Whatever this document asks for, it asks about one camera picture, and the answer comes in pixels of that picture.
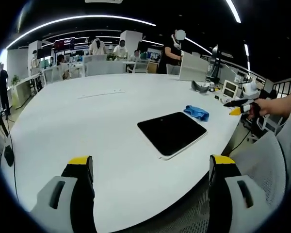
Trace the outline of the person's right hand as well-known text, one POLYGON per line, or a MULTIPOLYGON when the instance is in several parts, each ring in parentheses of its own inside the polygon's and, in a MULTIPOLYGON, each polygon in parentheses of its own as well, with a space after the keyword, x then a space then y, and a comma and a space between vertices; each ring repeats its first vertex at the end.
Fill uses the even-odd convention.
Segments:
POLYGON ((257 99, 250 103, 248 119, 254 119, 268 114, 270 100, 257 99))

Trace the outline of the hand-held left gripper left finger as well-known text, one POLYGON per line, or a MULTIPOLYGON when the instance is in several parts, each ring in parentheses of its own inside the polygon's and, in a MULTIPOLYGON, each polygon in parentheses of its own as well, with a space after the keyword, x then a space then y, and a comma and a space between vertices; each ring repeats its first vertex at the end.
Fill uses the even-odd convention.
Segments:
POLYGON ((31 216, 48 233, 95 233, 92 156, 71 159, 37 194, 31 216))

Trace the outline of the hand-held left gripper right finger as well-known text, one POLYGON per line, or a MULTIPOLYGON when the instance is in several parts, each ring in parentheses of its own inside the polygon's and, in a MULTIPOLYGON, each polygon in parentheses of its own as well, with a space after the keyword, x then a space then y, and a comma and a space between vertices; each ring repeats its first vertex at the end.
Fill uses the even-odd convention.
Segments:
POLYGON ((209 233, 254 233, 276 210, 264 190, 229 157, 210 156, 209 233))

